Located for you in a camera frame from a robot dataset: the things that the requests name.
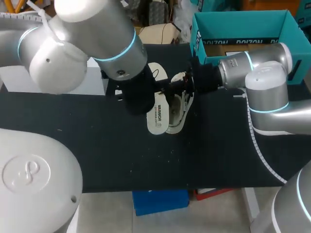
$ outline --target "screw hole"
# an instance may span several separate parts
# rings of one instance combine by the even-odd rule
[[[72,201],[72,203],[76,203],[77,202],[76,196],[71,196],[71,201]]]
[[[118,70],[118,71],[117,71],[117,74],[119,74],[119,75],[123,75],[123,74],[125,74],[125,71],[124,71],[124,70],[122,70],[122,69],[120,69],[120,70]]]

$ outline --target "black cloth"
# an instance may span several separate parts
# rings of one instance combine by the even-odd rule
[[[147,45],[149,62],[172,78],[185,70],[189,45]],[[310,97],[289,86],[290,100]],[[83,173],[84,192],[278,186],[250,137],[238,89],[194,96],[182,132],[152,135],[146,116],[103,96],[0,93],[0,127],[40,133],[68,147]],[[311,159],[311,137],[256,135],[270,166],[289,179]]]

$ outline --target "shoe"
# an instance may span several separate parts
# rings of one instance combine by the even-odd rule
[[[171,82],[183,80],[185,75],[185,72],[178,73],[172,78]],[[193,93],[190,95],[186,91],[183,91],[181,94],[175,94],[170,106],[170,124],[166,131],[167,133],[179,133],[183,129],[188,110],[193,102],[193,96]]]
[[[164,68],[158,63],[149,63],[149,68],[152,71],[156,81],[167,79],[168,76]],[[165,133],[169,128],[170,123],[169,104],[163,93],[155,93],[155,105],[147,113],[147,128],[150,133],[159,135]]]

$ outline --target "teal cardboard box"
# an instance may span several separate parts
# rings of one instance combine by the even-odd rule
[[[190,0],[198,5],[199,12],[223,11],[228,5],[227,0]]]
[[[311,25],[311,0],[301,0],[296,13],[296,21],[301,29]]]
[[[289,11],[203,12],[193,16],[190,48],[201,64],[217,65],[223,58],[207,57],[204,45],[277,42],[285,43],[292,54],[288,84],[300,84],[311,65],[311,45]]]

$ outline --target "plastic bag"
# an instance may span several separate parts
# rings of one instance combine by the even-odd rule
[[[174,6],[173,23],[181,30],[180,37],[184,42],[190,42],[192,18],[198,12],[198,6],[193,5],[190,0],[178,0]]]

